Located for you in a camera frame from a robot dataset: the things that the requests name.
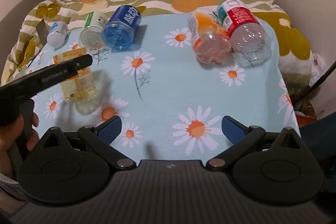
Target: daisy print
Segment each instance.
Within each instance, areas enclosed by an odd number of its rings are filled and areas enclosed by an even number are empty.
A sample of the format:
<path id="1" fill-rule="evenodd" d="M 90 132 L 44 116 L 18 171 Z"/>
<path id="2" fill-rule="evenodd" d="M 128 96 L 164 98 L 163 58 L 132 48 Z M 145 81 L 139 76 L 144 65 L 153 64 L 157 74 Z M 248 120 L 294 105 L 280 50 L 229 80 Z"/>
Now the daisy print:
<path id="1" fill-rule="evenodd" d="M 174 144 L 181 145 L 182 143 L 188 141 L 185 151 L 187 155 L 190 155 L 195 143 L 197 143 L 201 153 L 204 151 L 203 145 L 210 150 L 216 150 L 218 148 L 218 143 L 210 135 L 223 135 L 220 128 L 211 127 L 221 119 L 221 116 L 216 116 L 206 122 L 210 112 L 211 107 L 208 107 L 204 112 L 202 112 L 202 107 L 198 106 L 196 114 L 191 108 L 188 108 L 188 118 L 180 114 L 178 117 L 183 123 L 173 125 L 174 129 L 179 130 L 174 132 L 173 136 L 183 136 L 181 139 L 174 142 Z"/>
<path id="2" fill-rule="evenodd" d="M 131 72 L 131 76 L 134 73 L 139 74 L 140 72 L 146 72 L 146 69 L 150 69 L 151 65 L 148 62 L 155 60 L 152 54 L 143 52 L 140 55 L 140 51 L 134 53 L 134 57 L 126 56 L 124 63 L 121 65 L 121 70 L 125 70 L 124 74 Z"/>
<path id="3" fill-rule="evenodd" d="M 130 72 L 131 76 L 134 76 L 134 82 L 140 100 L 142 100 L 140 88 L 145 84 L 150 83 L 149 79 L 151 77 L 149 76 L 149 69 L 151 68 L 151 65 L 149 65 L 148 62 L 155 60 L 155 57 L 152 57 L 151 55 L 152 54 L 148 52 L 143 52 L 140 54 L 140 51 L 137 51 L 134 53 L 134 58 L 126 56 L 124 63 L 121 65 L 121 70 L 125 70 L 124 74 L 128 74 Z"/>
<path id="4" fill-rule="evenodd" d="M 279 87 L 281 87 L 285 92 L 283 95 L 280 96 L 279 98 L 279 110 L 278 113 L 280 113 L 284 108 L 286 109 L 285 112 L 285 118 L 283 120 L 283 125 L 287 125 L 289 119 L 291 118 L 294 124 L 297 125 L 296 117 L 295 117 L 295 112 L 293 109 L 293 104 L 291 101 L 291 98 L 289 97 L 285 82 L 283 79 L 279 82 Z"/>
<path id="5" fill-rule="evenodd" d="M 191 46 L 191 32 L 188 28 L 183 28 L 181 31 L 177 29 L 176 31 L 171 31 L 170 34 L 167 34 L 165 38 L 169 39 L 166 43 L 169 46 L 180 46 L 183 47 L 183 43 L 188 46 Z"/>
<path id="6" fill-rule="evenodd" d="M 77 48 L 79 48 L 79 43 L 78 43 L 78 41 L 75 41 L 74 43 L 72 43 L 71 45 L 69 45 L 69 50 L 71 51 L 71 50 L 75 50 L 75 49 L 77 49 Z"/>
<path id="7" fill-rule="evenodd" d="M 43 60 L 44 60 L 44 57 L 45 57 L 45 54 L 47 53 L 48 51 L 45 51 L 45 52 L 40 52 L 37 56 L 37 65 L 41 65 Z"/>
<path id="8" fill-rule="evenodd" d="M 26 72 L 25 72 L 25 74 L 30 74 L 30 73 L 32 73 L 32 72 L 34 72 L 35 71 L 35 69 L 34 68 L 28 68 L 27 70 L 26 70 Z"/>
<path id="9" fill-rule="evenodd" d="M 51 65 L 55 65 L 55 61 L 54 61 L 54 59 L 52 59 L 52 60 L 47 64 L 47 66 L 51 66 Z"/>
<path id="10" fill-rule="evenodd" d="M 134 123 L 131 125 L 127 122 L 125 128 L 121 132 L 121 142 L 123 147 L 126 147 L 128 144 L 130 148 L 134 147 L 134 143 L 140 144 L 137 138 L 142 138 L 142 135 L 140 133 L 142 132 L 141 130 L 138 130 L 138 126 L 134 126 Z"/>
<path id="11" fill-rule="evenodd" d="M 108 99 L 103 100 L 102 107 L 93 112 L 93 114 L 98 114 L 100 120 L 98 124 L 107 121 L 112 118 L 114 115 L 118 115 L 120 117 L 129 117 L 129 113 L 123 112 L 120 109 L 128 105 L 128 102 L 122 100 L 121 98 L 113 99 L 111 96 Z"/>
<path id="12" fill-rule="evenodd" d="M 46 114 L 45 118 L 52 118 L 56 119 L 57 117 L 57 111 L 61 109 L 60 103 L 62 102 L 62 94 L 61 93 L 55 93 L 54 97 L 50 97 L 49 102 L 47 102 L 46 111 L 44 114 Z"/>
<path id="13" fill-rule="evenodd" d="M 242 85 L 245 80 L 245 74 L 243 74 L 244 69 L 238 68 L 237 65 L 229 66 L 224 69 L 224 71 L 219 74 L 222 75 L 220 78 L 225 84 L 232 86 L 232 84 Z"/>

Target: striped fabric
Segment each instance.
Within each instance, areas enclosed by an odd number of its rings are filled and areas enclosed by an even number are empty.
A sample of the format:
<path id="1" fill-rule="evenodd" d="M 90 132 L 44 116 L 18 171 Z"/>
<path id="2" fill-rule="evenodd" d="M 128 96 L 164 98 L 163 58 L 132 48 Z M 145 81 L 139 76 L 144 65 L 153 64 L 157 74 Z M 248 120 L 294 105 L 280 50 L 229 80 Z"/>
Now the striped fabric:
<path id="1" fill-rule="evenodd" d="M 89 12 L 102 11 L 111 17 L 118 6 L 130 4 L 142 16 L 192 12 L 199 7 L 215 11 L 224 0 L 47 0 L 37 5 L 25 18 L 18 42 L 8 56 L 1 83 L 11 81 L 19 70 L 42 48 L 36 26 L 42 20 L 68 23 L 69 30 L 82 28 Z M 280 48 L 279 68 L 290 93 L 308 85 L 312 54 L 307 40 L 291 28 L 289 16 L 273 0 L 242 0 L 259 18 L 275 30 Z"/>

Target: metal screw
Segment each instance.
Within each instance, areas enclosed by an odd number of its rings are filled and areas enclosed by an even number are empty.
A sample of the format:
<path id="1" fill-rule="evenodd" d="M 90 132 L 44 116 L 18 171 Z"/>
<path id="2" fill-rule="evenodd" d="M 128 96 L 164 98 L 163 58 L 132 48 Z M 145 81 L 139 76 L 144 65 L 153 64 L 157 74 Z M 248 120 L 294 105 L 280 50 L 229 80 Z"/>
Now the metal screw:
<path id="1" fill-rule="evenodd" d="M 133 160 L 131 159 L 120 159 L 117 161 L 117 165 L 120 167 L 130 167 L 133 165 Z"/>
<path id="2" fill-rule="evenodd" d="M 212 167 L 223 167 L 225 165 L 225 161 L 219 158 L 213 158 L 209 160 L 209 164 Z"/>

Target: human hand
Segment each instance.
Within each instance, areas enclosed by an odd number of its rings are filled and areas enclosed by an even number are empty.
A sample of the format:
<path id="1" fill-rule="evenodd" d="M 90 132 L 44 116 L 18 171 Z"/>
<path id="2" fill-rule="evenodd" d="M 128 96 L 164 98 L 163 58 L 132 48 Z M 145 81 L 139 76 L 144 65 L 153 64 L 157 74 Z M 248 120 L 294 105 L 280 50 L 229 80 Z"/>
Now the human hand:
<path id="1" fill-rule="evenodd" d="M 34 127 L 38 126 L 39 118 L 36 113 L 33 113 L 31 123 Z M 7 150 L 11 147 L 12 143 L 18 138 L 18 136 L 20 136 L 23 131 L 23 126 L 23 118 L 19 115 L 12 124 L 0 127 L 0 172 L 10 178 L 12 177 L 12 166 Z M 27 149 L 31 151 L 38 141 L 39 135 L 36 130 L 33 129 L 33 132 L 26 144 Z"/>

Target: green bottle label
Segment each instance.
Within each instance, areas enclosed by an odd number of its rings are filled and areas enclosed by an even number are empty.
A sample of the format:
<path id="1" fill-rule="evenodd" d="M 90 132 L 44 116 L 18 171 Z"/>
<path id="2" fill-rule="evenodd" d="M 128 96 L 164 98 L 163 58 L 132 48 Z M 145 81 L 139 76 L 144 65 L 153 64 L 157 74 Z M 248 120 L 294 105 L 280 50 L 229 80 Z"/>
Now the green bottle label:
<path id="1" fill-rule="evenodd" d="M 88 14 L 88 16 L 86 17 L 84 28 L 91 25 L 92 16 L 93 16 L 93 12 Z"/>

